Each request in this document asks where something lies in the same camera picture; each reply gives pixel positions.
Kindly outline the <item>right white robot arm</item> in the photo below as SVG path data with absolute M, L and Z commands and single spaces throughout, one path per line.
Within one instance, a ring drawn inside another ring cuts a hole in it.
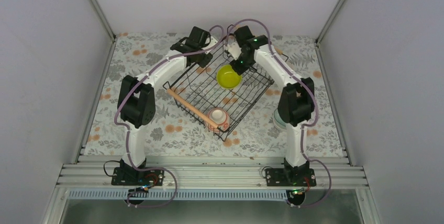
M 277 112 L 285 123 L 287 147 L 281 173 L 287 184 L 296 186 L 310 173 L 304 127 L 316 109 L 313 80 L 302 78 L 289 67 L 267 36 L 253 35 L 248 26 L 238 27 L 233 36 L 234 42 L 227 44 L 234 58 L 230 63 L 233 70 L 240 75 L 258 64 L 282 90 Z

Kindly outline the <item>yellow-green bowl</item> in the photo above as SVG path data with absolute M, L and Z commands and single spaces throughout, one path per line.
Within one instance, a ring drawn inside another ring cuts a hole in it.
M 241 83 L 242 76 L 235 73 L 232 67 L 228 64 L 222 66 L 217 71 L 216 81 L 222 88 L 233 89 Z

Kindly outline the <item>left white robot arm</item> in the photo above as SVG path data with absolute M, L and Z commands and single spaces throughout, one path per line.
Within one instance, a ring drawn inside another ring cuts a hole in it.
M 114 123 L 127 130 L 125 154 L 119 170 L 125 178 L 138 185 L 146 177 L 145 134 L 143 128 L 156 113 L 156 92 L 177 73 L 194 64 L 205 67 L 212 59 L 211 51 L 221 43 L 209 31 L 193 27 L 187 37 L 171 45 L 170 49 L 150 69 L 137 76 L 123 78 Z

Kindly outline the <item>white bowl orange rim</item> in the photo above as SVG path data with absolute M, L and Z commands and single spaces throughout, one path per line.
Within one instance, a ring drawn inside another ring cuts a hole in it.
M 209 131 L 220 132 L 219 129 L 221 129 L 223 131 L 229 129 L 230 117 L 229 117 L 228 113 L 225 110 L 223 110 L 222 108 L 211 109 L 208 112 L 207 117 L 209 119 L 211 119 L 214 123 L 217 124 L 217 127 L 213 127 L 209 124 L 206 124 Z

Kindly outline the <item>white ceramic bowl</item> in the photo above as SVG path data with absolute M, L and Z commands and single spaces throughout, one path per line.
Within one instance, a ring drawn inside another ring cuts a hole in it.
M 272 120 L 277 129 L 280 129 L 281 131 L 286 130 L 286 123 L 280 117 L 278 109 L 274 110 Z

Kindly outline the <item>pale green bowl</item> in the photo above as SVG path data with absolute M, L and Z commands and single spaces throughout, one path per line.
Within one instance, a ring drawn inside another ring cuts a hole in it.
M 273 120 L 275 124 L 285 126 L 285 122 L 280 117 L 278 109 L 275 109 L 275 111 L 273 112 Z

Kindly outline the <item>black wire dish rack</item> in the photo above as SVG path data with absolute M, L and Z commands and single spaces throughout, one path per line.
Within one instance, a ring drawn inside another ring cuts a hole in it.
M 255 63 L 241 75 L 240 83 L 234 88 L 221 86 L 217 73 L 233 60 L 225 46 L 221 45 L 213 51 L 213 58 L 205 68 L 193 63 L 180 71 L 173 81 L 163 85 L 165 90 L 174 93 L 173 99 L 178 108 L 222 141 L 226 141 L 274 84 L 266 70 Z

